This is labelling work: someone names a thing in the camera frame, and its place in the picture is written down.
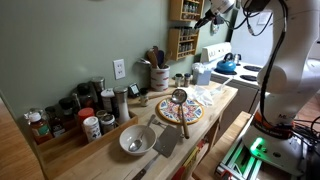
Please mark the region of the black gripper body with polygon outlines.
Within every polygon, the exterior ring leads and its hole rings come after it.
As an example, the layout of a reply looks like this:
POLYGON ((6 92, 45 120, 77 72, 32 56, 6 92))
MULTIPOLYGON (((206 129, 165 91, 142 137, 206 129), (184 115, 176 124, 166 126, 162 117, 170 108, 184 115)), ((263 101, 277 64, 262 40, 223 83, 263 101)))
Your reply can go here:
POLYGON ((194 25, 195 29, 200 29, 202 26, 206 25, 208 22, 214 20, 217 16, 220 15, 218 10, 209 9, 203 18, 200 18, 194 25))

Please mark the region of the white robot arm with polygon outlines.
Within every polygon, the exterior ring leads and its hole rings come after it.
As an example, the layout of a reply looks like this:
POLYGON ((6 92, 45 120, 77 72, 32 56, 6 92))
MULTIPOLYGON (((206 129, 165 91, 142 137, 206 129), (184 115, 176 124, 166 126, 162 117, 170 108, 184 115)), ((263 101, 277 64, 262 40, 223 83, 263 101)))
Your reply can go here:
POLYGON ((302 176, 307 144, 294 132, 294 118, 319 90, 319 65, 308 58, 319 38, 319 0, 242 0, 241 6, 273 14, 272 53, 257 76, 259 108, 242 142, 252 156, 302 176))

